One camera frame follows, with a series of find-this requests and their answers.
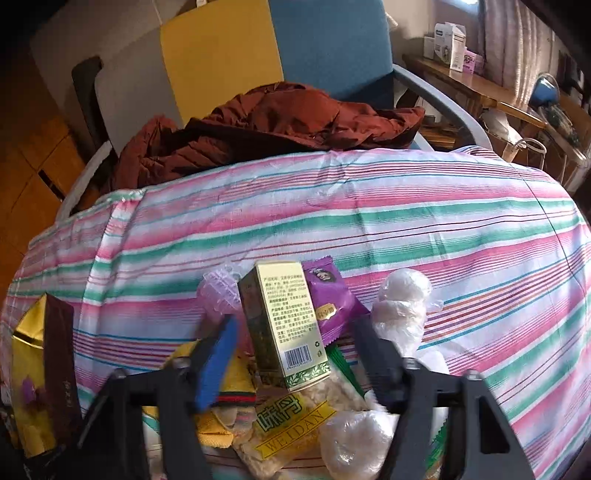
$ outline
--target snack bag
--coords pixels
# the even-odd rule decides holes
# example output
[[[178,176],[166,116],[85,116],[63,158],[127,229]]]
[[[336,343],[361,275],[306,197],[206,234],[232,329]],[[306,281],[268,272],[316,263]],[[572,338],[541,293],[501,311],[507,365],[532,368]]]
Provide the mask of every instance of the snack bag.
[[[347,328],[349,318],[369,313],[351,293],[332,257],[302,262],[324,346]]]
[[[363,398],[337,368],[330,376],[256,407],[256,421],[232,446],[254,477],[267,480],[318,442],[318,427],[337,411],[365,410]]]

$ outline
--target white carton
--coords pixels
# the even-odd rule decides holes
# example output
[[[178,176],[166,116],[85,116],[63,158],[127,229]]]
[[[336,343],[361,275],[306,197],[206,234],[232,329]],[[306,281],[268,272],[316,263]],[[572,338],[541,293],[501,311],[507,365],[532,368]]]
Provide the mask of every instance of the white carton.
[[[466,27],[445,22],[435,25],[435,59],[461,72],[466,50]]]

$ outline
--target wooden table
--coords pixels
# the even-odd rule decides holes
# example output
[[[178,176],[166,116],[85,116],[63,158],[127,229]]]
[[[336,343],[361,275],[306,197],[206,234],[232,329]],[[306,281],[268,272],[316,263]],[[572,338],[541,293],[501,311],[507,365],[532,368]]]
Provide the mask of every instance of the wooden table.
[[[425,75],[433,76],[464,94],[468,98],[466,110],[474,118],[480,117],[483,108],[496,108],[538,129],[545,129],[547,126],[546,121],[529,106],[516,103],[511,90],[486,78],[450,70],[441,63],[423,57],[403,55],[402,59],[406,63],[407,69],[415,75],[423,79]]]

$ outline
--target purple snack package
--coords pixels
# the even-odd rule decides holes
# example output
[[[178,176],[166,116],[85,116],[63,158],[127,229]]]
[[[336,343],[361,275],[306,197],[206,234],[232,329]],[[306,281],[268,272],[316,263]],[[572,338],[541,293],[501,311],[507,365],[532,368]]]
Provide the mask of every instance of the purple snack package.
[[[369,310],[351,293],[332,257],[302,262],[312,305],[324,346],[334,342],[347,329],[351,317]]]

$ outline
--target white box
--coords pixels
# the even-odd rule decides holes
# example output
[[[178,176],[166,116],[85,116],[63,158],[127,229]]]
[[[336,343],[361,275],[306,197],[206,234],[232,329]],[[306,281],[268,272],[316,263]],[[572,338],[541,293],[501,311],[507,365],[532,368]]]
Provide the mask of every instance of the white box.
[[[445,22],[435,25],[435,59],[461,72],[466,50],[466,27]]]
[[[423,57],[426,59],[434,59],[435,39],[433,37],[423,38]]]

